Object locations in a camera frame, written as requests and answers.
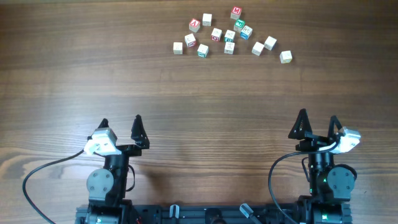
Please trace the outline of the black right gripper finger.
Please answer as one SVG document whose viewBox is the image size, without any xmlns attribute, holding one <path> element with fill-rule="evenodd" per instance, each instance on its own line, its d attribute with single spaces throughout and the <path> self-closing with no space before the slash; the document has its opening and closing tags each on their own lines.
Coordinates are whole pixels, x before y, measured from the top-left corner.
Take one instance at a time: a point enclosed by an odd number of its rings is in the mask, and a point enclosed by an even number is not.
<svg viewBox="0 0 398 224">
<path fill-rule="evenodd" d="M 312 127 L 308 119 L 307 110 L 303 108 L 299 111 L 296 122 L 293 125 L 288 138 L 303 140 L 306 138 L 307 134 L 312 134 Z"/>
<path fill-rule="evenodd" d="M 338 118 L 335 115 L 333 115 L 330 118 L 327 138 L 336 139 L 337 133 L 339 132 L 339 130 L 341 128 L 342 128 L 342 125 L 341 125 L 340 121 L 338 120 Z"/>
</svg>

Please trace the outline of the blue sided plain wooden block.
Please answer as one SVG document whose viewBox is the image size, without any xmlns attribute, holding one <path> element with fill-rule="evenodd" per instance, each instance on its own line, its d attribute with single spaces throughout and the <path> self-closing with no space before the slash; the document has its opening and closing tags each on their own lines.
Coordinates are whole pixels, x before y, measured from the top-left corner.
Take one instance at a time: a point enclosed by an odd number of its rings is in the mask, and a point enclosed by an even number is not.
<svg viewBox="0 0 398 224">
<path fill-rule="evenodd" d="M 176 55 L 182 55 L 183 54 L 183 43 L 182 42 L 174 42 L 173 52 Z"/>
</svg>

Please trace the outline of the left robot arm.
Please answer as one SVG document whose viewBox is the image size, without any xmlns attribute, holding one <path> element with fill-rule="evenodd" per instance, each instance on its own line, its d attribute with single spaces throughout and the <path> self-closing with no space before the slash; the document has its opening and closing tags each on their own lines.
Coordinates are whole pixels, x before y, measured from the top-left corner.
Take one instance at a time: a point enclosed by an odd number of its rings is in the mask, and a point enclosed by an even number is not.
<svg viewBox="0 0 398 224">
<path fill-rule="evenodd" d="M 131 166 L 129 159 L 139 157 L 142 150 L 150 147 L 142 118 L 136 115 L 132 128 L 133 144 L 117 145 L 117 136 L 109 127 L 108 120 L 102 120 L 94 133 L 88 137 L 84 151 L 88 155 L 104 157 L 104 166 L 96 169 L 87 178 L 89 192 L 87 208 L 76 211 L 76 223 L 135 223 L 136 211 L 130 200 L 126 200 L 127 175 Z"/>
</svg>

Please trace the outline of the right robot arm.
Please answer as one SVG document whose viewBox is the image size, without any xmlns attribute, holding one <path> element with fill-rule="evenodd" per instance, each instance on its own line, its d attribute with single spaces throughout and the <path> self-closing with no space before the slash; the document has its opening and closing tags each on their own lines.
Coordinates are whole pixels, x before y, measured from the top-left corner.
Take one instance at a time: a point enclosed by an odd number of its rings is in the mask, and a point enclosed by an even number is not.
<svg viewBox="0 0 398 224">
<path fill-rule="evenodd" d="M 330 118 L 328 134 L 313 134 L 307 110 L 301 109 L 288 138 L 299 140 L 295 149 L 308 156 L 304 166 L 310 194 L 294 204 L 296 223 L 349 223 L 347 202 L 351 200 L 357 172 L 346 164 L 335 164 L 334 156 L 349 152 L 360 143 L 359 131 L 342 126 L 336 116 Z"/>
</svg>

